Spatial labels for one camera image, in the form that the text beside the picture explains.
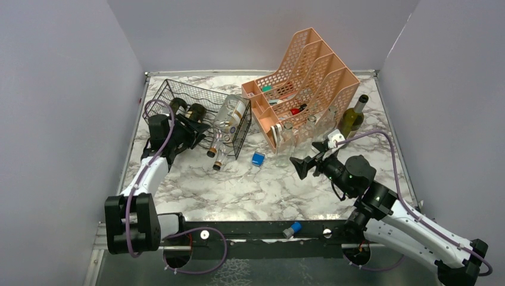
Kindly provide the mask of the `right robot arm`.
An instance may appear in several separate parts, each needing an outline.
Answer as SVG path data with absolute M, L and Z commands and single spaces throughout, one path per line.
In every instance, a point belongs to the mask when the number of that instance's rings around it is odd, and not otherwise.
M 319 153 L 304 159 L 291 157 L 300 179 L 313 169 L 325 175 L 349 199 L 354 210 L 344 223 L 344 236 L 357 243 L 380 243 L 417 260 L 437 274 L 443 285 L 475 285 L 488 244 L 462 238 L 427 218 L 400 196 L 375 180 L 376 169 L 362 156 L 344 163 L 338 152 L 315 142 Z

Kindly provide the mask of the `blue grey cylinder cap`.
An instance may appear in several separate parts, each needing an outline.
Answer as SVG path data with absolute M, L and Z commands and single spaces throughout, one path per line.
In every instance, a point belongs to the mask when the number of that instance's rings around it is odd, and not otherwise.
M 299 222 L 294 222 L 290 227 L 284 229 L 282 234 L 285 239 L 292 238 L 297 232 L 301 230 L 302 226 Z

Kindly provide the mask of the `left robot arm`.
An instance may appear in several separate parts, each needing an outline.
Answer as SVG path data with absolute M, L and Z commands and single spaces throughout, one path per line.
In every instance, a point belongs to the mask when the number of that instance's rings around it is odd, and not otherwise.
M 133 181 L 104 204 L 107 248 L 111 254 L 133 257 L 155 251 L 161 242 L 161 226 L 154 194 L 169 173 L 176 156 L 193 149 L 205 138 L 210 125 L 204 114 L 156 114 L 148 118 L 149 139 L 141 166 Z

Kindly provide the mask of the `green wine bottle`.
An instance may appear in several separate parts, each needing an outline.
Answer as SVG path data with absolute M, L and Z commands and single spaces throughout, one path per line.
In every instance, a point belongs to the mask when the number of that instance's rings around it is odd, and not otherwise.
M 369 100 L 368 95 L 365 94 L 360 95 L 355 106 L 353 108 L 349 108 L 343 113 L 337 125 L 337 128 L 339 129 L 340 133 L 344 136 L 345 139 L 352 138 L 363 124 L 364 122 L 363 109 L 366 106 L 368 100 Z
M 193 103 L 186 112 L 185 117 L 194 122 L 201 123 L 204 120 L 206 113 L 207 109 L 203 105 Z

